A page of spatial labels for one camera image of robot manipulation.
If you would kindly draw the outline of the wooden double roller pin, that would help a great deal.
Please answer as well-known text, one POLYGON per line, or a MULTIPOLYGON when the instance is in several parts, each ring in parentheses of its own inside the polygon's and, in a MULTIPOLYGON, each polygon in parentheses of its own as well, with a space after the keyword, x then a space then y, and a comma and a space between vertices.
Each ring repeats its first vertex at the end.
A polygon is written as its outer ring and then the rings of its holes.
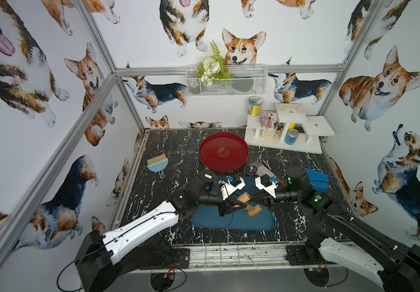
POLYGON ((254 217, 262 211, 262 206, 260 205, 253 206, 249 203, 251 199, 250 199, 250 195, 247 192, 239 195, 236 199, 242 202, 245 202, 247 204, 247 207, 244 207, 244 208, 246 210, 247 215, 250 217, 254 217))

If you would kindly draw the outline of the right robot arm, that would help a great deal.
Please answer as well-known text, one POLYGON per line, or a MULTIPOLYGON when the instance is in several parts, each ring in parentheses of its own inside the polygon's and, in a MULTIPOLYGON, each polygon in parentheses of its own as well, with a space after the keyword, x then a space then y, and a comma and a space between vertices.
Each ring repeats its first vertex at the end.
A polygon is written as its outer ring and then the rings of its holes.
POLYGON ((355 248, 328 236, 321 228, 308 234, 299 248, 287 248, 291 265, 333 262, 376 283, 385 292, 420 292, 420 247, 408 247, 377 231, 341 209, 332 195, 327 175, 311 178, 311 171, 293 169, 276 177, 263 164, 254 164, 255 185, 260 198, 273 208, 296 203, 311 223, 326 225, 342 233, 355 248))

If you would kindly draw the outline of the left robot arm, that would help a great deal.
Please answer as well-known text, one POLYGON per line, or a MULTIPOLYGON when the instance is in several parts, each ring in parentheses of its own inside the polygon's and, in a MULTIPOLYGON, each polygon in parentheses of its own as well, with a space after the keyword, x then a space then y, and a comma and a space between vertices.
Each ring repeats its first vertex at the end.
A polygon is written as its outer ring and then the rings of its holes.
POLYGON ((242 177, 218 179, 212 171, 202 170, 191 183, 133 222, 103 234, 87 234, 74 260, 82 289, 103 292, 120 276, 139 269, 177 269, 188 253, 174 250, 155 235, 181 219, 190 219, 201 205, 216 206, 221 215, 246 207, 230 197, 244 187, 242 177))

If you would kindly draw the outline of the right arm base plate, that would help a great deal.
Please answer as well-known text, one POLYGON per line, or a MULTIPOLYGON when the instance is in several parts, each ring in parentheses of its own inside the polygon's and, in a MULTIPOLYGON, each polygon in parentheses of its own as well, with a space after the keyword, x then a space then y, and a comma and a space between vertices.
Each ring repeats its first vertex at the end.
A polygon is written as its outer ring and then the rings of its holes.
POLYGON ((306 245, 286 246, 286 260, 292 266, 319 265, 324 261, 318 248, 306 245))

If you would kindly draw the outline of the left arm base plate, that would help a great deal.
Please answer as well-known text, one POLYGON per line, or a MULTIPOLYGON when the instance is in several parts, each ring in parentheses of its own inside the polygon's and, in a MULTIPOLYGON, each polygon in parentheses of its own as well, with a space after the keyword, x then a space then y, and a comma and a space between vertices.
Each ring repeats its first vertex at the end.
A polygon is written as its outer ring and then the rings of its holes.
POLYGON ((188 269, 190 263, 190 249, 177 248, 165 252, 152 253, 144 260, 145 265, 139 270, 164 270, 170 268, 188 269))

